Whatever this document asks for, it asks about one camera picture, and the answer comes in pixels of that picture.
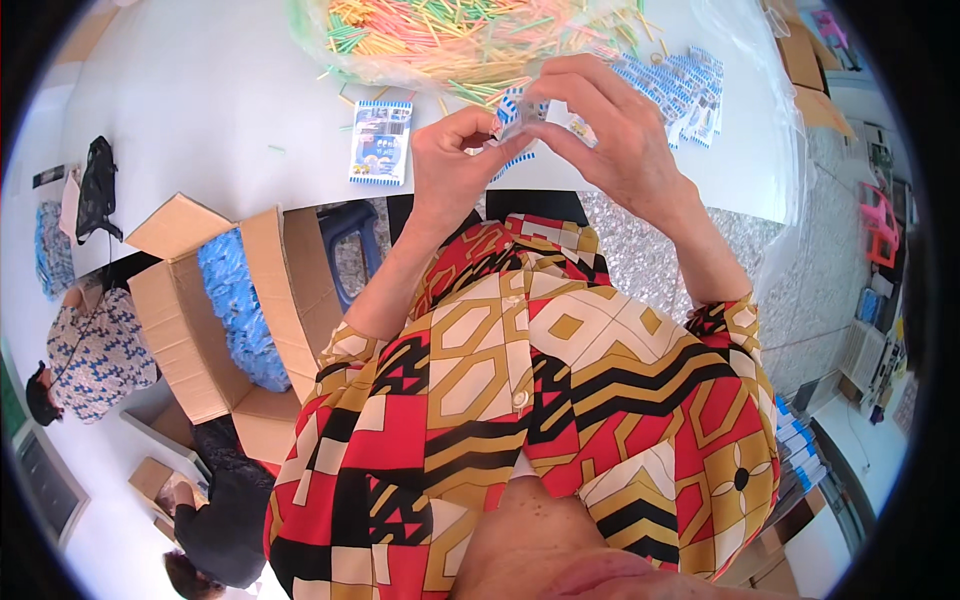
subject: black cable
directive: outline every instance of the black cable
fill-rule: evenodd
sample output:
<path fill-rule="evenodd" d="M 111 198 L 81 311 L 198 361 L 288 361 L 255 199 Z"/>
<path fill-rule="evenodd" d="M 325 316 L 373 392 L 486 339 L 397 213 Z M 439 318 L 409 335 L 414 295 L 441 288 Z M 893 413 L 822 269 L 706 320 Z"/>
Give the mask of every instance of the black cable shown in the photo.
<path fill-rule="evenodd" d="M 856 438 L 856 442 L 860 444 L 860 451 L 863 452 L 863 458 L 867 459 L 867 469 L 870 468 L 870 457 L 867 456 L 867 449 L 863 447 L 863 442 L 860 442 L 860 436 L 856 435 L 856 430 L 853 429 L 853 423 L 850 421 L 850 402 L 847 400 L 847 425 L 850 427 L 850 432 L 853 433 L 853 436 Z"/>
<path fill-rule="evenodd" d="M 107 271 L 106 273 L 109 273 L 109 270 L 112 267 L 113 267 L 113 240 L 110 238 L 108 234 L 107 235 Z M 70 366 L 70 361 L 73 360 L 73 355 L 77 353 L 77 348 L 80 347 L 80 342 L 82 342 L 84 340 L 84 337 L 86 337 L 86 332 L 90 329 L 90 324 L 93 323 L 94 317 L 97 316 L 98 309 L 102 304 L 104 304 L 104 299 L 107 297 L 107 292 L 109 292 L 109 290 L 104 290 L 104 293 L 100 295 L 100 298 L 97 300 L 97 303 L 93 307 L 93 310 L 90 311 L 90 314 L 86 320 L 86 324 L 84 325 L 84 330 L 80 333 L 80 338 L 77 340 L 77 343 L 74 344 L 73 349 L 70 350 L 70 355 L 67 356 L 66 362 L 63 363 L 63 369 L 60 370 L 60 373 L 57 374 L 56 378 L 50 381 L 50 387 L 48 389 L 53 389 L 54 384 L 60 381 L 60 378 L 63 377 L 64 373 L 66 373 L 66 368 Z"/>

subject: patterned blouse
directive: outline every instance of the patterned blouse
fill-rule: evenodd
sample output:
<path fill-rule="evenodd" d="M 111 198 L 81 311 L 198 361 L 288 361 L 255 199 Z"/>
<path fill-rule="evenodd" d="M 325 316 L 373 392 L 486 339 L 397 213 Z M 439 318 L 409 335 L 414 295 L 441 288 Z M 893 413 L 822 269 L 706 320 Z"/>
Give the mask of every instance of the patterned blouse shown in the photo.
<path fill-rule="evenodd" d="M 47 357 L 54 403 L 86 424 L 133 390 L 156 383 L 156 361 L 130 292 L 122 288 L 108 290 L 90 316 L 61 306 L 47 336 Z"/>
<path fill-rule="evenodd" d="M 479 224 L 393 340 L 340 325 L 267 511 L 291 597 L 445 598 L 523 469 L 659 568 L 713 579 L 757 534 L 780 465 L 752 297 L 678 326 L 610 286 L 597 242 L 530 215 Z"/>

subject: blue stool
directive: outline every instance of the blue stool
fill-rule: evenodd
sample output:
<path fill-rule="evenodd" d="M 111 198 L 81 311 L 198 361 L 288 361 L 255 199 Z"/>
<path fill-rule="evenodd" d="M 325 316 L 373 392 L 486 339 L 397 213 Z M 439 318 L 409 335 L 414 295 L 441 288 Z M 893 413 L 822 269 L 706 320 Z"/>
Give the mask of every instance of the blue stool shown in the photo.
<path fill-rule="evenodd" d="M 337 256 L 334 249 L 340 240 L 353 233 L 359 233 L 360 247 L 363 248 L 364 259 L 367 263 L 367 278 L 373 277 L 376 270 L 380 268 L 380 247 L 373 235 L 373 224 L 376 223 L 378 216 L 376 210 L 369 203 L 361 200 L 337 206 L 333 210 L 319 215 L 318 218 L 320 219 L 320 233 L 324 237 L 326 262 L 329 263 L 330 272 L 333 274 L 333 285 L 337 288 L 340 307 L 346 313 L 356 297 L 348 295 L 347 290 L 344 289 L 344 284 L 340 280 L 340 270 L 337 269 Z"/>

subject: speckled terrazzo floor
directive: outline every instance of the speckled terrazzo floor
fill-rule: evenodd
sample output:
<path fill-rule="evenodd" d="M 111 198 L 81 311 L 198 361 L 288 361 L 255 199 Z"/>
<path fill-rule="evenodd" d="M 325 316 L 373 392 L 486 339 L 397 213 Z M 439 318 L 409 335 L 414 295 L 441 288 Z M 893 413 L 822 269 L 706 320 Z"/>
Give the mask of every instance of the speckled terrazzo floor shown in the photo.
<path fill-rule="evenodd" d="M 860 290 L 870 276 L 857 199 L 836 177 L 843 137 L 834 130 L 811 129 L 807 138 L 816 182 L 807 197 L 796 257 L 760 299 L 764 367 L 782 396 L 835 368 Z M 613 285 L 683 321 L 690 298 L 670 240 L 603 194 L 582 192 L 580 199 L 600 237 Z M 367 202 L 380 215 L 376 235 L 386 254 L 390 248 L 386 199 Z M 483 216 L 483 199 L 478 209 Z M 756 281 L 764 249 L 783 226 L 727 210 L 708 208 L 708 213 Z M 336 256 L 345 287 L 357 293 L 366 282 L 359 239 L 352 236 L 341 242 Z"/>

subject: hand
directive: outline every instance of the hand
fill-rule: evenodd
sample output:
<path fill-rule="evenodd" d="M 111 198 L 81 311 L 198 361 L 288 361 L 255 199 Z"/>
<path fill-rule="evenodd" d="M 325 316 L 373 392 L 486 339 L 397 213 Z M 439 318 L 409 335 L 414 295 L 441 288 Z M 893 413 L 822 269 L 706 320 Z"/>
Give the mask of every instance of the hand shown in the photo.
<path fill-rule="evenodd" d="M 193 486 L 185 481 L 180 481 L 174 486 L 174 502 L 176 506 L 184 504 L 191 508 L 197 508 L 193 501 Z"/>
<path fill-rule="evenodd" d="M 696 185 L 677 170 L 660 109 L 600 59 L 548 60 L 527 96 L 563 100 L 590 124 L 599 140 L 593 149 L 553 123 L 534 123 L 526 131 L 635 216 L 673 238 L 691 210 L 703 211 Z"/>
<path fill-rule="evenodd" d="M 409 229 L 435 237 L 439 246 L 464 222 L 496 172 L 534 139 L 522 133 L 476 156 L 465 153 L 490 139 L 492 124 L 492 114 L 468 107 L 414 132 L 416 192 Z"/>

